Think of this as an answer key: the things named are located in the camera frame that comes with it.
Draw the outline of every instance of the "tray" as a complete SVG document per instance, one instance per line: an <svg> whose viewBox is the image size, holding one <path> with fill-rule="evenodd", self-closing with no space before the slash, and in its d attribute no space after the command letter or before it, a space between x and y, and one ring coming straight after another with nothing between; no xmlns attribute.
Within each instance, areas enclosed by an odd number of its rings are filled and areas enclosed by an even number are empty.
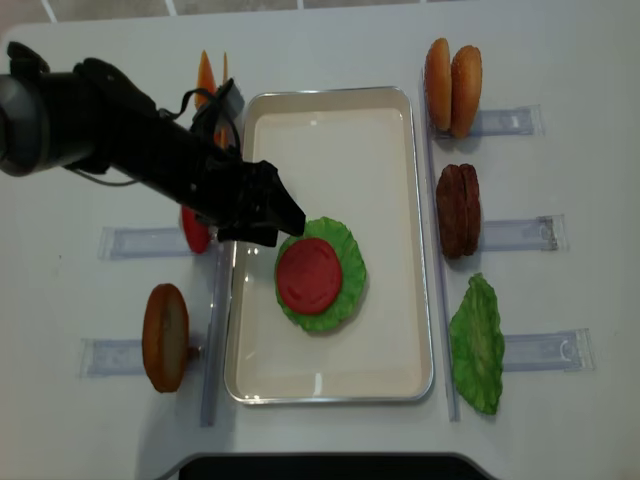
<svg viewBox="0 0 640 480"><path fill-rule="evenodd" d="M433 359L407 96L391 87L258 96L247 109L244 156L273 162L308 219L344 222L368 279L352 319L337 331L310 335L276 301L278 248L238 243L225 361L229 393L251 404L424 395Z"/></svg>

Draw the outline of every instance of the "meat patty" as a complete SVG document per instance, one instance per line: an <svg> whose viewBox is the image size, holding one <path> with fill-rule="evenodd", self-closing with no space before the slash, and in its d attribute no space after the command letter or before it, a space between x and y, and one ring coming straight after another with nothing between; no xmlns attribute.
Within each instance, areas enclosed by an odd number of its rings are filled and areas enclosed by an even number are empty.
<svg viewBox="0 0 640 480"><path fill-rule="evenodd" d="M467 245L467 205L460 167L448 165L436 187L436 205L442 254L460 258Z"/></svg>
<svg viewBox="0 0 640 480"><path fill-rule="evenodd" d="M473 255L478 249L482 213L480 212L480 187L476 169L469 164L460 165L460 172L464 179L465 200L467 205L467 243L464 248L465 255Z"/></svg>

